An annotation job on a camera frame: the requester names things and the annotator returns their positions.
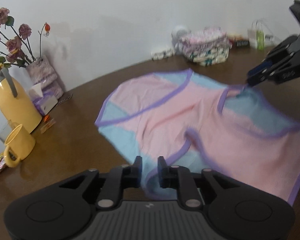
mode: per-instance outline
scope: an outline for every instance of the ribbed gray panel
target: ribbed gray panel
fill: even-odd
[[[100,212],[75,240],[225,240],[202,214],[183,210],[176,201],[124,201]]]

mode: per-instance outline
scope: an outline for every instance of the yellow mug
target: yellow mug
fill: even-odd
[[[6,146],[3,157],[8,167],[16,167],[21,160],[26,158],[34,148],[35,140],[31,134],[27,132],[22,124],[19,124],[8,135],[4,142]],[[12,160],[9,152],[11,152],[16,160]]]

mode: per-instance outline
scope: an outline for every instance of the gray handle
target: gray handle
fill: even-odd
[[[9,70],[6,67],[3,67],[1,69],[1,72],[4,75],[5,79],[7,80],[8,84],[9,84],[9,87],[11,89],[13,97],[16,98],[17,95],[18,95],[18,92],[17,92],[17,89],[16,89],[16,87],[13,83],[12,77],[9,74]]]

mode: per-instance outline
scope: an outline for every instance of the pink and blue garment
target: pink and blue garment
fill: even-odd
[[[141,184],[150,198],[176,198],[175,190],[159,187],[159,156],[191,172],[215,169],[290,204],[300,187],[300,122],[252,88],[191,69],[122,83],[95,125],[129,163],[143,157]]]

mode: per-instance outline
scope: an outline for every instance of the white wall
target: white wall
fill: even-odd
[[[33,30],[31,48],[38,56],[45,22],[50,36],[44,53],[67,90],[119,68],[145,61],[151,51],[170,46],[175,25],[192,30],[221,26],[245,34],[251,22],[266,18],[276,36],[284,39],[300,28],[288,7],[293,0],[0,0],[15,18],[16,29]],[[5,31],[13,37],[10,29]],[[4,119],[0,113],[0,126]]]

